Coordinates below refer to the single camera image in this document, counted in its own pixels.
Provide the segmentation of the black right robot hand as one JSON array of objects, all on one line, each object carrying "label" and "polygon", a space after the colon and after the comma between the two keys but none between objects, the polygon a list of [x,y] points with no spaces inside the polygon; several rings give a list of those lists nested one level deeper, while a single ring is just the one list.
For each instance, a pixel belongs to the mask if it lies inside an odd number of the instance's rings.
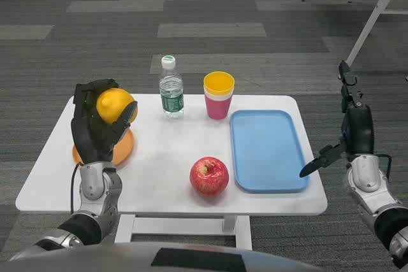
[{"label": "black right robot hand", "polygon": [[341,88],[341,108],[344,118],[340,128],[339,144],[326,145],[319,156],[306,164],[300,171],[303,178],[320,168],[327,168],[346,154],[348,158],[374,153],[374,124],[372,112],[363,101],[363,92],[358,77],[345,61],[339,64]]}]

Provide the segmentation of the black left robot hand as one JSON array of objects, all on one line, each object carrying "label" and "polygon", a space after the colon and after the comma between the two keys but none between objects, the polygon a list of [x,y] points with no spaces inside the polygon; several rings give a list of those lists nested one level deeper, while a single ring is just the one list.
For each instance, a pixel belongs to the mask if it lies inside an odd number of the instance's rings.
[{"label": "black left robot hand", "polygon": [[138,103],[131,100],[120,109],[112,123],[101,118],[97,109],[98,99],[111,89],[119,89],[119,84],[113,79],[78,83],[75,87],[71,132],[84,164],[111,162],[114,146],[130,128],[131,121],[136,116]]}]

